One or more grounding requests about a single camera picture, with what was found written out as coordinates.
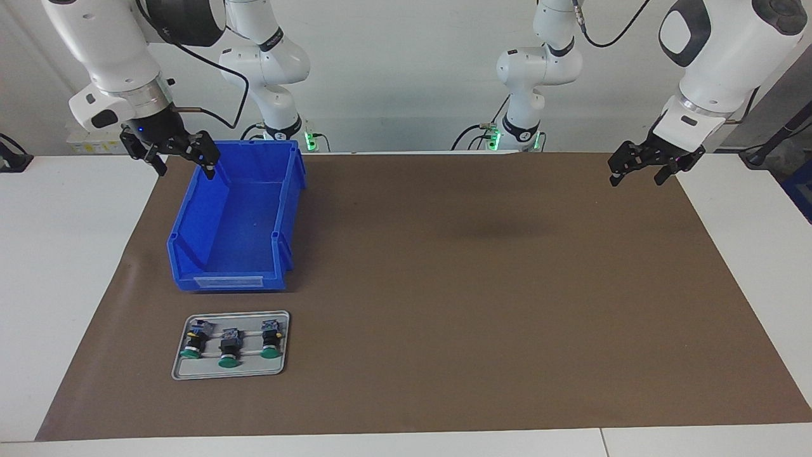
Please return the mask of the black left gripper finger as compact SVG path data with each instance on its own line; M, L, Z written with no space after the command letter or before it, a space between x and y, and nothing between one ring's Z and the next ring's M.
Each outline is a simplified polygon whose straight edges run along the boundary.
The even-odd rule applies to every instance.
M618 149L607 160L611 176L609 182L611 186L619 186L624 177L647 167L646 160L641 156L646 148L635 143L622 143Z
M684 173L692 168L692 159L670 159L653 177L656 185L662 186L671 176Z

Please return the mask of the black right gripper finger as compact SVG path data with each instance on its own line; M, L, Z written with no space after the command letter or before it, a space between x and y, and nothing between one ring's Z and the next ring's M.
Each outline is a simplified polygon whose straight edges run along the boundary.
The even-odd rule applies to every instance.
M207 180L213 180L216 176L216 165L221 157L221 152L209 133L188 134L182 143L181 156L198 165Z
M142 142L131 130L122 130L120 141L131 159L143 161L151 165L159 176L165 176L167 167L159 156L159 148Z

